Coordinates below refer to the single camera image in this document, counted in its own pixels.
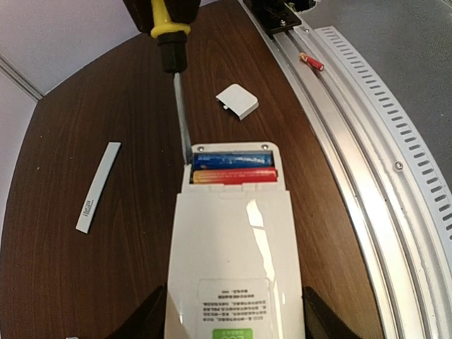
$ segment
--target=screwdriver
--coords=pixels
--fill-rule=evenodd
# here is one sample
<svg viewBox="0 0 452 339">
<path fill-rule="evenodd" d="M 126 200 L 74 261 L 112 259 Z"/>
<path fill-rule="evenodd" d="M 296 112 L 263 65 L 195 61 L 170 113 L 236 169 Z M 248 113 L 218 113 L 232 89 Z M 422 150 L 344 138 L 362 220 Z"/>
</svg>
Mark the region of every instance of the screwdriver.
<svg viewBox="0 0 452 339">
<path fill-rule="evenodd" d="M 174 94 L 176 97 L 177 117 L 182 141 L 182 154 L 185 165 L 191 163 L 193 152 L 188 124 L 185 115 L 184 89 L 182 72 L 187 68 L 185 44 L 190 26 L 186 23 L 174 23 L 164 0 L 152 0 L 154 28 L 150 35 L 157 39 L 162 56 L 163 71 L 173 74 Z"/>
</svg>

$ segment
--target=wooden table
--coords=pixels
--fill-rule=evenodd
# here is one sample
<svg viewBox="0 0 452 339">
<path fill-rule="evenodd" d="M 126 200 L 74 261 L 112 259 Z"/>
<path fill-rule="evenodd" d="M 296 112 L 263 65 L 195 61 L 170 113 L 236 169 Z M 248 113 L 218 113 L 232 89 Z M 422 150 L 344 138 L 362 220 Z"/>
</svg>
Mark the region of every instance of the wooden table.
<svg viewBox="0 0 452 339">
<path fill-rule="evenodd" d="M 3 339 L 103 338 L 167 279 L 182 154 L 172 79 L 140 35 L 38 104 L 11 186 L 0 255 Z M 200 10 L 184 74 L 194 143 L 272 141 L 292 195 L 303 285 L 358 335 L 380 338 L 355 233 L 283 73 L 234 0 Z M 239 83 L 259 108 L 239 121 L 215 95 Z M 89 235 L 78 214 L 109 141 L 122 142 Z"/>
</svg>

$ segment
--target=screwdriver shaft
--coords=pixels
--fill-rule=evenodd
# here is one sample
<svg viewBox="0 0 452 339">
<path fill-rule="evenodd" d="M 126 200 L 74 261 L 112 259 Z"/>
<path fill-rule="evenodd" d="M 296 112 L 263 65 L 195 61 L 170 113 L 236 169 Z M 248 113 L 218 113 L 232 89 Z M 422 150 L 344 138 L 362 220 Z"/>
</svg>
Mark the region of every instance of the screwdriver shaft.
<svg viewBox="0 0 452 339">
<path fill-rule="evenodd" d="M 185 117 L 184 91 L 182 89 L 182 77 L 180 73 L 174 74 L 173 83 L 174 94 L 176 95 L 177 117 L 181 132 L 182 154 L 184 155 L 185 165 L 188 165 L 193 158 L 193 151 L 191 150 L 189 126 Z"/>
</svg>

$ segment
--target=sticker label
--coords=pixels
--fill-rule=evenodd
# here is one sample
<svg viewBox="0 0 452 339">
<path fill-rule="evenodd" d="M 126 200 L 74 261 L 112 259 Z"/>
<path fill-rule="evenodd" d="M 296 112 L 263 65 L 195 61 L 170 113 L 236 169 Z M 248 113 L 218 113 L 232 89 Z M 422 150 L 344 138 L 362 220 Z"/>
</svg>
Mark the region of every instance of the sticker label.
<svg viewBox="0 0 452 339">
<path fill-rule="evenodd" d="M 213 330 L 213 339 L 253 339 L 253 330 L 250 328 L 217 329 Z"/>
<path fill-rule="evenodd" d="M 271 309 L 267 279 L 200 280 L 198 338 L 273 338 Z"/>
</svg>

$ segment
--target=battery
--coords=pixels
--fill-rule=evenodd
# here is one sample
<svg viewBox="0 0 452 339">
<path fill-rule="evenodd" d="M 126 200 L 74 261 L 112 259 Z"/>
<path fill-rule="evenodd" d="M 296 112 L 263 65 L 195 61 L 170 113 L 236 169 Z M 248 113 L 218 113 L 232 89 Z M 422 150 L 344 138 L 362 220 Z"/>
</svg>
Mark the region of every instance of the battery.
<svg viewBox="0 0 452 339">
<path fill-rule="evenodd" d="M 271 152 L 196 153 L 193 161 L 195 171 L 270 166 L 273 166 Z"/>
<path fill-rule="evenodd" d="M 240 185 L 245 183 L 276 182 L 278 173 L 274 167 L 207 169 L 193 173 L 194 184 Z"/>
</svg>

